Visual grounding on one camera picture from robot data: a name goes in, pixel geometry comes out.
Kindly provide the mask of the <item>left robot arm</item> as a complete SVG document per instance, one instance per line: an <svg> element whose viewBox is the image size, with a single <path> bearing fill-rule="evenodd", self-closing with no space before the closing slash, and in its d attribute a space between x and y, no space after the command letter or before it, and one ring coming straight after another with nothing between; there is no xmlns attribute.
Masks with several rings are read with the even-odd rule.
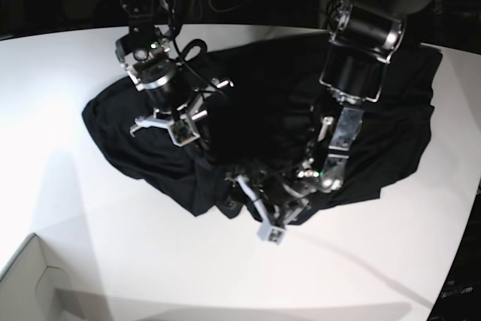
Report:
<svg viewBox="0 0 481 321"><path fill-rule="evenodd" d="M343 0L329 39L319 82L340 104L324 114L297 165L266 174L238 174L266 238L278 238L288 224L315 208L320 195L330 201L369 199L380 190L371 164L363 164L360 140L370 106L379 101L389 63L401 45L407 17L432 0Z"/></svg>

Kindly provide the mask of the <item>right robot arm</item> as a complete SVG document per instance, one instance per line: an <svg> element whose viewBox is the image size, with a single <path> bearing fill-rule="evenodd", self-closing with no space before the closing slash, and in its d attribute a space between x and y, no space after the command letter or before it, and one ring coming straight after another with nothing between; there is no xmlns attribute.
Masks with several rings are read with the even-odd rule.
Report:
<svg viewBox="0 0 481 321"><path fill-rule="evenodd" d="M202 137L198 122L208 115L209 96L224 95L234 86L228 78L201 76L186 61L186 52L172 58L180 25L174 18L174 0L120 0L128 15L129 32L116 41L116 57L139 92L153 102L149 116L135 119L134 135L141 129L168 132L178 147Z"/></svg>

